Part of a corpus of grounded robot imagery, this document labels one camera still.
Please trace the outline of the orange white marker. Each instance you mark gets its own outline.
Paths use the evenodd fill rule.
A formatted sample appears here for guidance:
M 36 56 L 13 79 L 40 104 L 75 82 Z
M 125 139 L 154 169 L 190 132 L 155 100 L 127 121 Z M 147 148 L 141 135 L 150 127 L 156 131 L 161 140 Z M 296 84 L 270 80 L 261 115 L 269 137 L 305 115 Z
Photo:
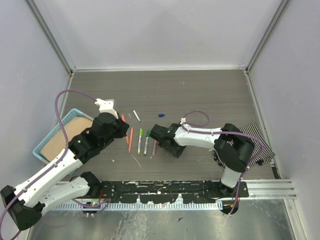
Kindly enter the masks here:
M 126 140 L 126 143 L 129 145 L 129 137 L 128 137 L 129 127 L 126 125 L 125 115 L 123 113 L 121 114 L 121 119 L 124 122 L 124 126 L 125 126 L 125 135 L 126 135 L 125 140 Z

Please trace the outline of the striped black white cloth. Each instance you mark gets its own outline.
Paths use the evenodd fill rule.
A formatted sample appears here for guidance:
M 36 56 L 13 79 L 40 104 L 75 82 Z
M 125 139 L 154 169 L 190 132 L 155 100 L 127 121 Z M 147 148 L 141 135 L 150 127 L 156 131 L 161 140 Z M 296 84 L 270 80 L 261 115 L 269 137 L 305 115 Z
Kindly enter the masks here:
M 262 134 L 259 131 L 258 126 L 255 123 L 247 125 L 247 126 L 240 127 L 239 130 L 243 134 L 250 135 L 250 136 L 253 136 L 253 137 L 259 139 L 263 143 L 263 149 L 262 149 L 261 153 L 256 158 L 254 158 L 253 160 L 250 160 L 250 162 L 247 165 L 247 169 L 250 169 L 250 168 L 255 167 L 255 166 L 262 166 L 262 165 L 270 162 L 271 160 L 273 160 L 273 158 L 275 157 L 275 153 L 267 145 L 265 139 L 263 138 Z M 254 143 L 254 150 L 253 150 L 253 153 L 252 153 L 252 155 L 250 157 L 250 158 L 253 158 L 255 155 L 257 155 L 259 153 L 260 144 L 254 139 L 250 139 L 250 140 Z M 213 155 L 214 161 L 222 169 L 224 169 L 226 167 L 226 165 L 218 158 L 218 155 L 214 150 L 213 150 L 212 155 Z

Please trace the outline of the white marker green end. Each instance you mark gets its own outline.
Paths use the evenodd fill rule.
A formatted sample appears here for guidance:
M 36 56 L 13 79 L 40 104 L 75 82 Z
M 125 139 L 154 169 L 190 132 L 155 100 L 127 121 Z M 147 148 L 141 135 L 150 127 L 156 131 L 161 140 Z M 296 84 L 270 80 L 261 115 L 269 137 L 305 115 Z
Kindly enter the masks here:
M 147 151 L 148 151 L 148 142 L 149 142 L 150 132 L 151 132 L 150 130 L 147 130 L 147 133 L 146 133 L 145 144 L 143 149 L 144 157 L 147 155 Z

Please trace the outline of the white marker blue end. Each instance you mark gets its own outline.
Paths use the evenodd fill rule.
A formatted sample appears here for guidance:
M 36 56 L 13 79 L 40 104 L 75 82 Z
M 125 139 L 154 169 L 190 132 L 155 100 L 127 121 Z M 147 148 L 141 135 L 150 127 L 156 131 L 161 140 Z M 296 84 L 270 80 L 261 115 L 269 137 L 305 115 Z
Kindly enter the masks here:
M 135 117 L 137 118 L 137 120 L 138 120 L 139 122 L 141 122 L 141 120 L 140 120 L 140 118 L 139 118 L 139 116 L 138 116 L 137 112 L 136 112 L 135 110 L 133 110 L 133 113 L 134 113 Z

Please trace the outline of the white marker lime end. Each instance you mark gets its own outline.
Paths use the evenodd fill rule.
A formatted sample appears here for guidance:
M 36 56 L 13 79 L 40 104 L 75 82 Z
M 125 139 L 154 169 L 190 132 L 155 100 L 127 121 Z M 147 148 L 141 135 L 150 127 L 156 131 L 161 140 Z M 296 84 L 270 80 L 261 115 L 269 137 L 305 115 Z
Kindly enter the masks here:
M 141 143 L 142 143 L 143 129 L 139 129 L 139 138 L 138 138 L 138 146 L 137 146 L 137 154 L 141 153 Z

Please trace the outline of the pink highlighter pen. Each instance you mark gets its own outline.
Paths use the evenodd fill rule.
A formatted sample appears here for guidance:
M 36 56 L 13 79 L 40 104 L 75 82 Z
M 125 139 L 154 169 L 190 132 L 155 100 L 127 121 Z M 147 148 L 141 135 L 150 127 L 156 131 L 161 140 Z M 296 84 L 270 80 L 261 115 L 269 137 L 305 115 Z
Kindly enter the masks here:
M 152 149 L 152 156 L 155 156 L 155 154 L 156 154 L 157 144 L 158 144 L 158 141 L 154 140 L 153 149 Z

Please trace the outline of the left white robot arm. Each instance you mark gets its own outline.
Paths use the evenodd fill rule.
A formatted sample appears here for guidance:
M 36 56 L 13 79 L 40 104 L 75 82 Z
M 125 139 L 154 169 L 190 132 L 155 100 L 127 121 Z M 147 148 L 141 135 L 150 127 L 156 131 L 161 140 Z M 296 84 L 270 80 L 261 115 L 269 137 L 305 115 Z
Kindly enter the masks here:
M 0 195 L 17 228 L 20 231 L 29 229 L 50 209 L 65 201 L 83 196 L 97 197 L 101 183 L 90 171 L 64 185 L 56 186 L 56 183 L 99 155 L 114 139 L 124 138 L 129 127 L 119 115 L 100 113 L 93 119 L 91 127 L 75 135 L 68 142 L 67 149 L 63 149 L 46 167 L 16 187 L 5 186 Z

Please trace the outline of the light blue plastic basket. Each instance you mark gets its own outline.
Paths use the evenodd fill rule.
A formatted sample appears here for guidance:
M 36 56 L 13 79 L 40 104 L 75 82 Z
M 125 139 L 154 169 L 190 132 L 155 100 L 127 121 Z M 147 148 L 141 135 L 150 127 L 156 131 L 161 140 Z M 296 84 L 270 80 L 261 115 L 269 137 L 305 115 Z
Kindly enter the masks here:
M 65 127 L 68 141 L 75 135 L 80 134 L 84 129 L 92 126 L 93 118 L 79 111 L 76 108 L 70 110 L 63 117 L 62 124 Z M 37 145 L 33 150 L 33 155 L 43 161 L 49 163 L 54 160 L 66 147 L 66 140 L 59 124 Z

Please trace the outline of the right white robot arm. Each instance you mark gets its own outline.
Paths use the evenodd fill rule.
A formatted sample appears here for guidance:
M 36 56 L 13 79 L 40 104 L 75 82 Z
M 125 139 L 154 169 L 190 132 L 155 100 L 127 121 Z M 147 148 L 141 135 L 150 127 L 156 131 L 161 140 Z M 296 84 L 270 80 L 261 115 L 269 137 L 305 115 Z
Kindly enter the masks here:
M 149 135 L 158 146 L 179 158 L 187 146 L 213 150 L 214 157 L 224 166 L 219 181 L 220 192 L 232 197 L 237 191 L 260 140 L 226 123 L 222 128 L 199 128 L 187 122 L 173 123 L 170 127 L 155 124 Z

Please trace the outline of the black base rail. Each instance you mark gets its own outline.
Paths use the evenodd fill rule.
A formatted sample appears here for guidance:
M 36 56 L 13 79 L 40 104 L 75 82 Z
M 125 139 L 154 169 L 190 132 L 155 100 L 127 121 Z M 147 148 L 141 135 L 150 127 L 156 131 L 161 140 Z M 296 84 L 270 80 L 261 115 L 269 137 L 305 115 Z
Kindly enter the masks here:
M 79 198 L 111 199 L 112 203 L 164 204 L 175 203 L 182 198 L 183 204 L 215 203 L 218 199 L 249 197 L 247 183 L 241 181 L 234 188 L 223 186 L 213 180 L 167 180 L 167 181 L 102 181 Z

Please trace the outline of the orange slim pen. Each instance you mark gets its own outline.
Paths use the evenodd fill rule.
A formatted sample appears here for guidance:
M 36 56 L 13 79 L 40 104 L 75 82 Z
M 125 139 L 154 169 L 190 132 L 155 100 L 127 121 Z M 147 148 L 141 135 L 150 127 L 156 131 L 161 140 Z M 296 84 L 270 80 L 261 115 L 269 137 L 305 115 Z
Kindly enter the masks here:
M 131 153 L 131 149 L 132 149 L 133 136 L 134 136 L 134 128 L 132 127 L 130 129 L 130 135 L 129 135 L 129 144 L 128 144 L 128 152 L 129 153 Z

